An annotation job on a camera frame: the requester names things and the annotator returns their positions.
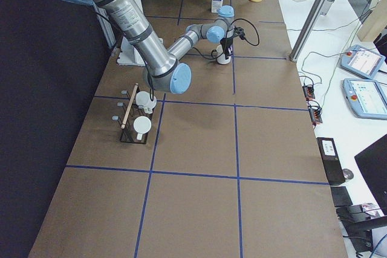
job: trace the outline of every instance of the wooden stick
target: wooden stick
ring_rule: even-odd
[[[126,107],[125,116],[123,117],[123,121],[122,121],[122,124],[121,124],[121,128],[122,129],[125,129],[125,127],[126,127],[126,122],[128,121],[129,112],[130,112],[130,110],[132,108],[133,101],[134,101],[134,96],[135,96],[135,93],[137,92],[137,88],[138,88],[138,83],[136,83],[134,85],[133,92],[132,92],[131,98],[129,100],[128,107]]]

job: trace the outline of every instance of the white cup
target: white cup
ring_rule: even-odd
[[[216,52],[218,54],[219,57],[216,58],[216,61],[218,63],[220,63],[221,65],[225,65],[227,63],[229,63],[231,61],[231,57],[227,57],[226,58],[226,55],[223,53],[223,47],[222,45],[218,45],[216,47]]]
[[[153,113],[153,108],[156,107],[156,97],[153,96],[153,101],[151,100],[150,93],[146,91],[140,91],[135,95],[135,103],[138,108],[144,109],[144,112],[147,114]]]
[[[137,140],[143,139],[143,134],[151,130],[152,122],[147,116],[139,116],[133,122],[134,130],[137,132]]]

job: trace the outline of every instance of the cup rack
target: cup rack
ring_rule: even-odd
[[[147,114],[143,109],[140,109],[134,102],[135,95],[140,92],[138,83],[133,87],[132,94],[129,94],[128,91],[121,91],[121,94],[127,96],[129,103],[125,104],[124,102],[118,102],[117,106],[123,108],[123,118],[118,115],[112,116],[112,120],[118,122],[121,129],[120,142],[122,143],[133,143],[133,144],[146,144],[148,139],[148,133],[143,134],[141,140],[136,139],[137,133],[133,128],[134,120],[139,116],[147,116],[152,120],[153,114]]]

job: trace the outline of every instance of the white desk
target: white desk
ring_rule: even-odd
[[[279,0],[292,47],[300,31],[290,31],[289,29],[300,30],[302,28],[313,2],[314,0],[306,0],[303,2]],[[328,14],[319,17],[314,26],[314,30],[334,29],[349,24],[355,19],[357,19],[357,16],[349,2],[347,0],[336,0]],[[351,35],[358,25],[360,24],[356,21],[347,27],[334,31],[312,31],[298,58],[298,70],[301,70],[302,63],[310,51],[316,51],[330,56],[341,53],[343,49],[350,47]],[[374,48],[373,43],[360,42],[356,35],[352,42],[352,45],[355,44],[360,44],[367,48]],[[341,81],[345,78],[358,78],[341,68],[334,70],[338,60],[339,56],[326,58],[318,56],[317,54],[310,54],[305,61],[304,70],[315,73],[322,78],[322,84],[316,85],[314,92],[316,101],[321,105],[323,103],[324,93],[327,91],[330,78],[333,75],[330,88],[325,96],[325,104],[322,111],[323,124],[317,125],[314,132],[316,137],[334,138],[342,168],[353,171],[354,179],[344,184],[353,204],[357,205],[364,202],[376,204],[373,195],[357,168],[354,156],[387,134],[387,121],[360,119],[353,115],[345,101]],[[386,71],[386,64],[383,64],[381,69]],[[318,82],[317,77],[308,76],[312,77],[315,82]],[[378,73],[375,79],[387,83],[386,75]],[[382,88],[384,92],[387,92],[386,86],[382,86]],[[349,257],[355,257],[355,252],[349,239],[345,239],[345,242]]]

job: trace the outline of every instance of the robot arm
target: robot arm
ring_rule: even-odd
[[[152,26],[134,0],[64,0],[76,4],[93,5],[105,9],[124,32],[145,61],[144,79],[155,90],[181,94],[191,80],[188,65],[180,63],[200,39],[219,42],[232,32],[233,8],[223,7],[219,18],[212,24],[191,25],[168,50],[160,42]]]

